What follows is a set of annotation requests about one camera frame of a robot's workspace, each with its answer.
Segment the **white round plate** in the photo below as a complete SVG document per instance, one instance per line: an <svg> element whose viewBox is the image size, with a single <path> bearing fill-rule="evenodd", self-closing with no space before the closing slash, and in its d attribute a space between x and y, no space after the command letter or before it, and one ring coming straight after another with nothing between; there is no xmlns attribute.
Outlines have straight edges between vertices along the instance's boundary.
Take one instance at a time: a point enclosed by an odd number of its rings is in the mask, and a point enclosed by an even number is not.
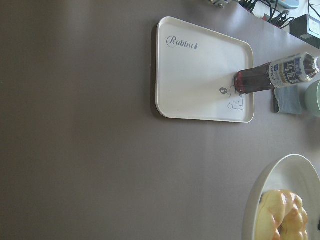
<svg viewBox="0 0 320 240"><path fill-rule="evenodd" d="M310 240L320 238L320 177L304 156L290 154L269 164L255 181L246 204L242 239L254 240L258 207L270 190L290 190L299 195L308 215L306 231Z"/></svg>

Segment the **cream rabbit tray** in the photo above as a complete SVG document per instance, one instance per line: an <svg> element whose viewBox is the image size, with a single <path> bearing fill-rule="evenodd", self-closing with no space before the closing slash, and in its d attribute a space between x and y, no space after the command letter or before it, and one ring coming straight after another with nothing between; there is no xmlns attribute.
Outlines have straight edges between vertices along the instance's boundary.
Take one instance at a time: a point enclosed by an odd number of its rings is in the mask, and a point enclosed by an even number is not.
<svg viewBox="0 0 320 240"><path fill-rule="evenodd" d="M156 108L171 119L249 123L254 95L238 93L233 78L253 66L248 43L164 17L156 32Z"/></svg>

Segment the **tea bottle on tray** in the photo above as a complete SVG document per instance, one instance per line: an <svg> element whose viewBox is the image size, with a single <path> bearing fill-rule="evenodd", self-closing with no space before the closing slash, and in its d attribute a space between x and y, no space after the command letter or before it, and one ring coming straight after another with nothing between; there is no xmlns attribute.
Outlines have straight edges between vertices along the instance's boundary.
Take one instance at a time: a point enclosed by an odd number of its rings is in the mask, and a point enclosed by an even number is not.
<svg viewBox="0 0 320 240"><path fill-rule="evenodd" d="M309 83L319 73L320 58L302 52L241 70L233 77L233 85L236 91L244 95Z"/></svg>

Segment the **twisted glazed donut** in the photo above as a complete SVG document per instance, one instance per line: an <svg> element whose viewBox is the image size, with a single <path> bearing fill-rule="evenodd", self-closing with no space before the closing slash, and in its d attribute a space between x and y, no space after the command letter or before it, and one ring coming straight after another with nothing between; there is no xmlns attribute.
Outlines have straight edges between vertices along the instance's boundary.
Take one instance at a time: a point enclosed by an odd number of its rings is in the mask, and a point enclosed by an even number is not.
<svg viewBox="0 0 320 240"><path fill-rule="evenodd" d="M260 200L256 240L307 240L309 221L302 198L289 190L269 190Z"/></svg>

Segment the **grey folded cloth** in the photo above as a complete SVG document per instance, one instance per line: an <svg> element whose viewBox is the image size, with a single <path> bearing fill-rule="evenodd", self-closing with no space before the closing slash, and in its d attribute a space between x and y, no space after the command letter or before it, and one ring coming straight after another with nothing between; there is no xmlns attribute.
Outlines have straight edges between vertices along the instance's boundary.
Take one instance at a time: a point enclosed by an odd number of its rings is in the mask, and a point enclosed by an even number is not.
<svg viewBox="0 0 320 240"><path fill-rule="evenodd" d="M278 114L301 115L302 106L298 86L275 88L273 90L273 109Z"/></svg>

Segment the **mint green bowl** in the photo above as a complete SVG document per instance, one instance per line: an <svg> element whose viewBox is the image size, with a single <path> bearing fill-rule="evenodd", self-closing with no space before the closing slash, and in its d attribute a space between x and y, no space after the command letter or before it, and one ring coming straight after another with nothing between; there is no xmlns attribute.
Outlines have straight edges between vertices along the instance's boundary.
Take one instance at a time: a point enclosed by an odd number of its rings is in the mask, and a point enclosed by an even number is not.
<svg viewBox="0 0 320 240"><path fill-rule="evenodd" d="M304 94L306 109L313 116L320 117L320 81L313 82Z"/></svg>

